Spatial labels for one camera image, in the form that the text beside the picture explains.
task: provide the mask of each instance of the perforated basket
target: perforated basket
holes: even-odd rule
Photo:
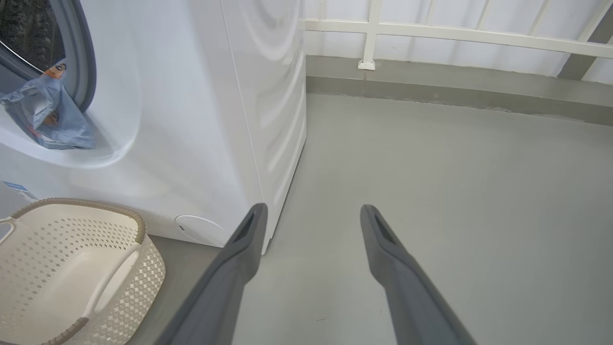
[[[164,280],[145,222],[123,207],[37,201],[0,220],[0,344],[125,344]]]

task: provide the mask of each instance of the plastic bag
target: plastic bag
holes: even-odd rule
[[[63,79],[66,59],[0,99],[13,121],[39,145],[48,149],[93,149],[94,136],[74,103]]]

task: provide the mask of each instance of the basket handle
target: basket handle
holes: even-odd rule
[[[4,242],[4,240],[7,239],[9,235],[12,234],[13,231],[15,230],[15,219],[13,217],[7,217],[7,218],[0,219],[0,224],[2,223],[8,223],[10,225],[10,229],[9,229],[9,232],[6,233],[6,235],[0,238],[0,244],[2,244],[2,242]]]
[[[98,285],[96,286],[96,289],[94,290],[94,293],[91,294],[91,297],[89,298],[89,301],[87,302],[87,306],[85,307],[85,311],[83,312],[82,317],[86,317],[88,319],[91,318],[91,316],[95,312],[96,305],[98,304],[100,297],[102,297],[102,293],[109,285],[109,282],[111,281],[111,279],[113,279],[113,276],[115,275],[115,273],[117,273],[121,265],[123,265],[123,263],[126,262],[126,260],[130,257],[130,255],[132,255],[132,253],[137,251],[139,248],[140,248],[140,243],[135,242],[128,249],[126,249],[123,252],[123,255],[119,258],[119,260],[115,262],[115,265],[113,266],[113,268],[109,270],[109,272],[107,272],[107,274],[100,280],[100,282],[98,282]]]

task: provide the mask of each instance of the white railing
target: white railing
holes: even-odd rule
[[[334,31],[339,33],[364,33],[366,43],[364,45],[364,57],[358,65],[359,69],[375,69],[373,57],[375,54],[375,41],[378,34],[395,36],[414,36],[437,39],[451,39],[458,41],[471,41],[481,43],[492,43],[501,45],[512,45],[515,47],[535,48],[552,50],[555,52],[572,53],[580,55],[595,56],[600,58],[613,59],[613,45],[587,42],[598,23],[607,12],[613,0],[603,0],[599,9],[596,11],[589,24],[585,27],[579,39],[576,41],[558,39],[551,37],[534,36],[539,27],[543,14],[546,12],[550,0],[543,1],[539,12],[534,19],[527,35],[515,33],[498,33],[493,31],[483,31],[483,24],[490,9],[490,0],[486,0],[479,17],[477,29],[453,28],[447,26],[429,25],[432,17],[434,3],[431,0],[426,16],[425,24],[404,24],[404,23],[380,23],[381,3],[383,0],[371,0],[368,21],[354,20],[331,20],[326,19],[326,0],[319,0],[320,18],[307,18],[305,28],[308,31]]]

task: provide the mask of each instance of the sticker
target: sticker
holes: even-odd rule
[[[25,200],[28,200],[31,203],[39,200],[37,197],[34,196],[34,194],[32,194],[29,190],[26,189],[26,187],[22,185],[12,184],[10,182],[5,182],[4,184],[12,188],[14,191],[19,193],[19,195],[21,195]]]

